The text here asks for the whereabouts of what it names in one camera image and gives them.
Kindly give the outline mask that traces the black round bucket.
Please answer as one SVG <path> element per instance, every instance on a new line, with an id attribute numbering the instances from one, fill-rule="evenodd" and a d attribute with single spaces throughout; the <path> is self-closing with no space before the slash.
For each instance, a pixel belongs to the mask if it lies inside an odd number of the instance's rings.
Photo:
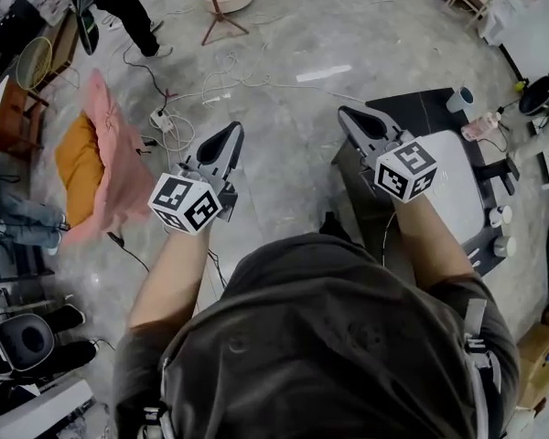
<path id="1" fill-rule="evenodd" d="M 531 117 L 549 113 L 549 73 L 523 91 L 519 101 L 519 111 Z"/>

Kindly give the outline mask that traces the white sink basin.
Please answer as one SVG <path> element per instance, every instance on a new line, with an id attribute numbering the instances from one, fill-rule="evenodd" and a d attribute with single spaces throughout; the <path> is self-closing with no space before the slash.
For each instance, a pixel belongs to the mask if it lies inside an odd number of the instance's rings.
<path id="1" fill-rule="evenodd" d="M 481 232 L 485 218 L 462 140 L 452 131 L 442 131 L 421 137 L 421 146 L 437 163 L 436 175 L 425 194 L 458 243 L 465 244 Z"/>

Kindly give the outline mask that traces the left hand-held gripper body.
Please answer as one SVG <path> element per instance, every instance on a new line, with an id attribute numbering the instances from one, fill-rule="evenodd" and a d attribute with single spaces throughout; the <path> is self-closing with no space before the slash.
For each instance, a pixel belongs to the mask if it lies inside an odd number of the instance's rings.
<path id="1" fill-rule="evenodd" d="M 175 164 L 158 179 L 147 205 L 164 226 L 198 235 L 217 218 L 229 221 L 236 201 L 232 183 L 211 183 L 198 170 Z"/>

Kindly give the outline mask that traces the low wooden platform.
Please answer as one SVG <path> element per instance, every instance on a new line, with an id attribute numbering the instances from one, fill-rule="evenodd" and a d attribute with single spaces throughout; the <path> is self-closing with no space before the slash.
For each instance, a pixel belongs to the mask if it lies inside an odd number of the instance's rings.
<path id="1" fill-rule="evenodd" d="M 63 75 L 66 70 L 76 71 L 72 62 L 79 39 L 76 15 L 68 10 L 54 27 L 46 27 L 41 36 L 31 41 L 32 61 L 38 64 L 34 68 L 34 75 L 39 78 L 38 90 L 42 90 L 43 86 Z"/>

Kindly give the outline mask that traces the white power strip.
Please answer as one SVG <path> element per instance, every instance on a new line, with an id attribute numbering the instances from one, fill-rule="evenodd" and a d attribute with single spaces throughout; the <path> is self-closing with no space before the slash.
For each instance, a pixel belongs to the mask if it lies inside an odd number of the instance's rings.
<path id="1" fill-rule="evenodd" d="M 153 111 L 149 116 L 149 120 L 154 128 L 165 134 L 169 133 L 175 127 L 171 116 L 163 109 Z"/>

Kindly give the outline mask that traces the black vanity cabinet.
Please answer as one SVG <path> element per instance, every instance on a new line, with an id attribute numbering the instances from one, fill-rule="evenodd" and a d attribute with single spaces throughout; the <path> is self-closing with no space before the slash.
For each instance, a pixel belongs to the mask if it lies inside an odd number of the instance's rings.
<path id="1" fill-rule="evenodd" d="M 446 108 L 446 102 L 453 93 L 451 88 L 419 91 L 367 101 L 363 107 L 357 109 L 368 107 L 386 112 L 403 130 L 415 137 L 452 131 L 462 140 L 471 167 L 484 166 L 486 163 L 479 146 L 461 137 L 461 127 L 468 123 L 466 114 L 462 111 L 451 113 Z M 380 147 L 376 147 L 375 152 L 363 156 L 346 135 L 346 140 L 332 164 L 339 168 L 365 248 L 372 256 L 391 263 L 398 260 L 397 246 L 394 243 L 388 245 L 384 240 L 388 236 L 396 235 L 393 204 L 386 193 L 371 185 L 373 170 L 368 165 L 368 160 L 374 158 L 379 151 Z M 480 248 L 480 265 L 476 268 L 479 275 L 484 276 L 503 261 L 492 249 L 494 240 L 502 235 L 502 231 L 493 229 L 486 223 L 489 211 L 497 207 L 491 180 L 485 183 L 477 181 L 477 184 L 484 207 L 484 227 L 477 236 L 461 245 L 468 253 Z"/>

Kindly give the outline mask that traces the white storage box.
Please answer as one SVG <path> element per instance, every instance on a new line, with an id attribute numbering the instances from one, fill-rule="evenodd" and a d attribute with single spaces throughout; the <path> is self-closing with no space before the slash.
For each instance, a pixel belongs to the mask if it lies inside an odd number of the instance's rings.
<path id="1" fill-rule="evenodd" d="M 492 0 L 478 35 L 489 46 L 498 47 L 520 28 L 534 20 L 544 0 Z"/>

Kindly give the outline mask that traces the orange cushion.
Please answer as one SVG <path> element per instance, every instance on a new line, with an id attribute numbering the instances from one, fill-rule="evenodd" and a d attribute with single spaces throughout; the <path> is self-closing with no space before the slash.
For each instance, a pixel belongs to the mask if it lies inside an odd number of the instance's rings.
<path id="1" fill-rule="evenodd" d="M 85 112 L 65 133 L 55 150 L 55 159 L 67 192 L 68 223 L 73 228 L 93 213 L 95 194 L 104 172 L 96 130 Z"/>

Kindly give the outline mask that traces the person's left forearm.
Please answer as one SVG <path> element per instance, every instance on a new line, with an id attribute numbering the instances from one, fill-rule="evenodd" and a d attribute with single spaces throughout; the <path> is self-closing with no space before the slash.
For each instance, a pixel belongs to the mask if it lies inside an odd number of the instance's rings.
<path id="1" fill-rule="evenodd" d="M 135 299 L 127 328 L 179 331 L 192 317 L 208 259 L 210 227 L 172 232 Z"/>

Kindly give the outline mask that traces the black faucet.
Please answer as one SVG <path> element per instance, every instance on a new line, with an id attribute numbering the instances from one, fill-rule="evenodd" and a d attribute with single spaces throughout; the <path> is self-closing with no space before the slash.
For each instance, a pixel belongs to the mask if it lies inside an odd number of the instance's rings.
<path id="1" fill-rule="evenodd" d="M 504 159 L 484 166 L 472 167 L 475 178 L 480 183 L 498 177 L 504 185 L 507 194 L 513 196 L 515 193 L 515 182 L 520 180 L 520 173 L 517 166 L 509 156 Z"/>

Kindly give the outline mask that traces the grey cup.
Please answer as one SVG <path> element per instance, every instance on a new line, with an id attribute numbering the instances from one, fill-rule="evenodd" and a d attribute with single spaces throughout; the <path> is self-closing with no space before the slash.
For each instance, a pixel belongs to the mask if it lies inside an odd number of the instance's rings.
<path id="1" fill-rule="evenodd" d="M 512 257 L 517 251 L 517 241 L 512 236 L 500 236 L 494 240 L 492 249 L 497 257 Z"/>

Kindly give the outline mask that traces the pink cloth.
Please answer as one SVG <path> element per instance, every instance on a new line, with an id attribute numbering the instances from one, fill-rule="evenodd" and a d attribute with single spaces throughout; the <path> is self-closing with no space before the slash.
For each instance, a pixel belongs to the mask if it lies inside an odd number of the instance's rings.
<path id="1" fill-rule="evenodd" d="M 65 245 L 97 239 L 107 232 L 118 232 L 127 221 L 147 220 L 147 201 L 154 179 L 142 159 L 145 144 L 137 129 L 127 123 L 102 73 L 92 71 L 81 91 L 81 112 L 95 127 L 102 181 L 95 194 L 93 213 L 83 223 L 70 227 Z"/>

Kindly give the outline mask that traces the blue-rimmed white cup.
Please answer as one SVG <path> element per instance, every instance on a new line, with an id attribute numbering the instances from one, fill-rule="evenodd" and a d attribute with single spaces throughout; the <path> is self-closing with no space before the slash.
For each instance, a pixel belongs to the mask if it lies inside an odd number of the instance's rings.
<path id="1" fill-rule="evenodd" d="M 449 112 L 461 112 L 474 104 L 474 95 L 466 86 L 461 86 L 449 97 L 446 108 Z"/>

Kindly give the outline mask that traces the grey rounded appliance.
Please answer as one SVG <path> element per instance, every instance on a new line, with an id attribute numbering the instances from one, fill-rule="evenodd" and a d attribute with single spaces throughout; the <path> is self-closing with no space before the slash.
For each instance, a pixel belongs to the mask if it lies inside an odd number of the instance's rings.
<path id="1" fill-rule="evenodd" d="M 0 346 L 13 370 L 26 371 L 47 359 L 55 337 L 42 317 L 23 314 L 0 323 Z"/>

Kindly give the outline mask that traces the wooden cabinet with white top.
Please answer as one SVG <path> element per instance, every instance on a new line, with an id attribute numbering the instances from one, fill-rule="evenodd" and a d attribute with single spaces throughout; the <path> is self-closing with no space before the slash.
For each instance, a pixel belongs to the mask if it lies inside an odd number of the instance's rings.
<path id="1" fill-rule="evenodd" d="M 49 103 L 9 76 L 0 81 L 0 153 L 30 162 L 42 149 L 41 116 Z"/>

